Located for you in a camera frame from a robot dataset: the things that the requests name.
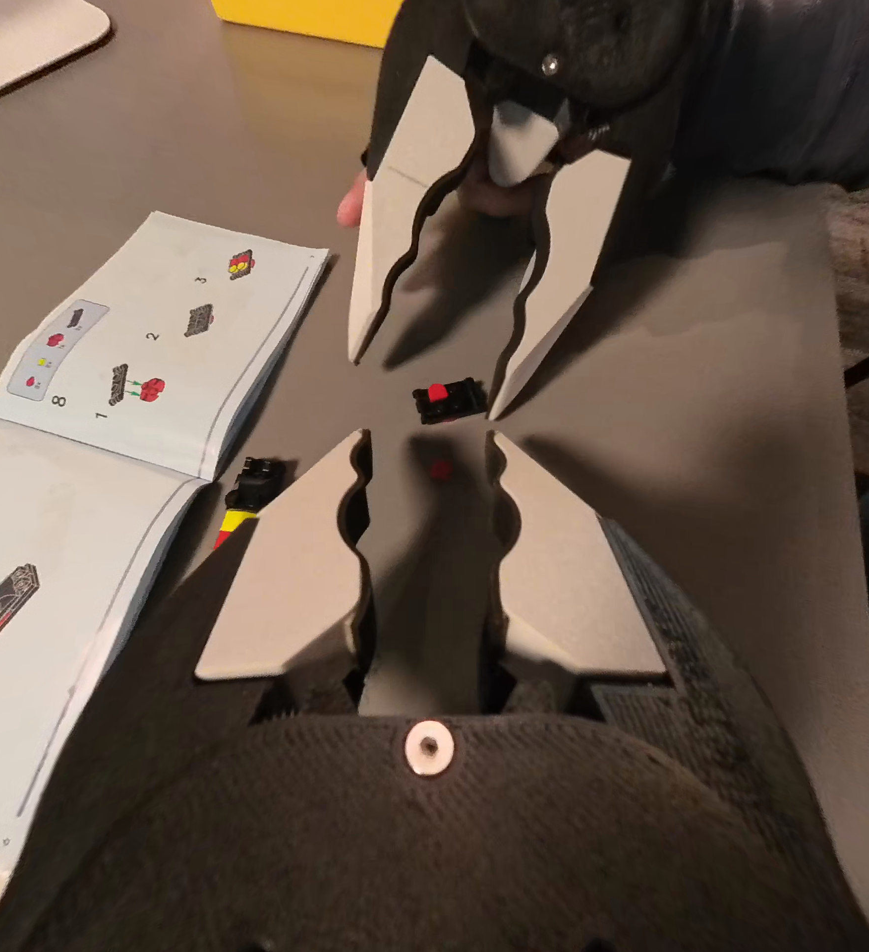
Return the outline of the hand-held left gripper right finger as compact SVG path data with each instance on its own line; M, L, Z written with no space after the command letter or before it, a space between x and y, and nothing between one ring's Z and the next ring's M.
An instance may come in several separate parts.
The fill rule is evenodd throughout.
M488 434L502 555L503 660L574 676L663 677L666 662L598 512L498 431Z

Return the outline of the yellow plastic bin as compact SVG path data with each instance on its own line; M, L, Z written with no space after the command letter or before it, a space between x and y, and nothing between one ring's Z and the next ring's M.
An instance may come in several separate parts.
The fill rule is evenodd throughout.
M380 49L400 1L213 1L226 22Z

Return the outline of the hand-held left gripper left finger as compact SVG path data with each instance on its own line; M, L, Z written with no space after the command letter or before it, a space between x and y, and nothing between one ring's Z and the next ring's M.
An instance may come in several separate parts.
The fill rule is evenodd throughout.
M371 582L357 541L369 524L371 465L370 432L358 428L261 511L196 678L368 671Z

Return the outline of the white stand base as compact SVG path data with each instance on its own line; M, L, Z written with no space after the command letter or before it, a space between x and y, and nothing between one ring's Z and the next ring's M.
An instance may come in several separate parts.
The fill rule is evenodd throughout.
M0 93L106 39L107 13L85 1L0 1Z

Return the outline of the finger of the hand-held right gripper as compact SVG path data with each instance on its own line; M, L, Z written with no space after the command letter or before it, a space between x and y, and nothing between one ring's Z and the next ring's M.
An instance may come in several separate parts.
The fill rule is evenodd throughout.
M484 145L489 98L475 54L460 72L429 55L367 180L348 310L348 358L358 364L415 262L421 233Z
M488 420L509 409L589 296L630 167L625 157L590 152L549 177L534 209L534 252L514 301L512 351L502 360Z

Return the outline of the open instruction booklet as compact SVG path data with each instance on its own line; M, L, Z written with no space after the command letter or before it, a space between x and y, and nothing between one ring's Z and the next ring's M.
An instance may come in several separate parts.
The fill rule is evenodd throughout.
M326 248L155 211L0 377L0 880Z

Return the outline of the black yellow red lego car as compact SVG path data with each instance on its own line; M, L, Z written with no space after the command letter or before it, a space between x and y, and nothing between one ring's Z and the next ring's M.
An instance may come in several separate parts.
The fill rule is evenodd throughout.
M258 518L283 489L287 463L274 458L248 457L225 496L225 513L214 542L214 550L244 523Z

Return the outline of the black lego plate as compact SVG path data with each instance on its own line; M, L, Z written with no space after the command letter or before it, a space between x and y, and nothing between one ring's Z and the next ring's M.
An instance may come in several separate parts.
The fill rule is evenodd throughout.
M440 403L432 404L427 397L428 387L415 389L411 397L424 425L470 417L487 412L487 395L481 382L472 377L444 384L450 397Z

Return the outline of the person's right forearm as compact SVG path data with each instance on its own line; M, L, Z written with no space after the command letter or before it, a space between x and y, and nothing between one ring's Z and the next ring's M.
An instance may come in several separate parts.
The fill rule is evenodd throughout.
M735 174L868 187L869 1L725 2L680 146Z

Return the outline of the person's right hand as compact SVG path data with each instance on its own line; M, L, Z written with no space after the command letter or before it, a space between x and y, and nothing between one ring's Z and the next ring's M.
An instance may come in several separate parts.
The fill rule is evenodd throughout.
M543 181L543 176L534 175L519 184L501 186L492 181L486 168L475 165L465 175L456 193L461 205L471 211L495 218L509 218L529 213L536 191ZM342 228L359 227L367 184L366 170L359 171L337 208L336 220Z

